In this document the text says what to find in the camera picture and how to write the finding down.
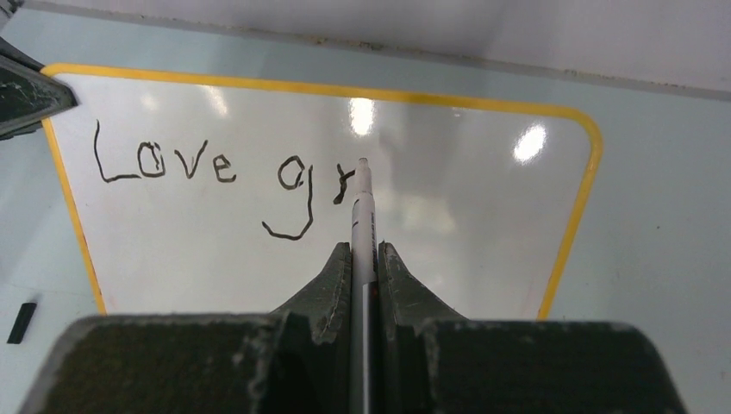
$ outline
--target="white whiteboard surface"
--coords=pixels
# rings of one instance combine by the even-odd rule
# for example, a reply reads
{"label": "white whiteboard surface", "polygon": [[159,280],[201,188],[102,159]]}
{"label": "white whiteboard surface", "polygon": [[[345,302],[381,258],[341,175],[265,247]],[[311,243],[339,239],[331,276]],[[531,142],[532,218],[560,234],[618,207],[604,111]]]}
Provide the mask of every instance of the white whiteboard surface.
{"label": "white whiteboard surface", "polygon": [[[378,239],[422,283],[467,317],[545,316],[601,154],[588,117],[546,105],[93,66],[44,72],[79,101],[44,128],[107,313],[274,309],[349,241],[353,193],[334,204],[336,166],[349,172],[366,157]],[[302,184],[288,191],[278,169],[294,155]],[[141,177],[163,164],[164,175]],[[100,165],[107,180],[140,178],[105,182]],[[284,182],[299,171],[290,163]],[[310,183],[303,237],[270,236],[262,222],[301,232]]]}

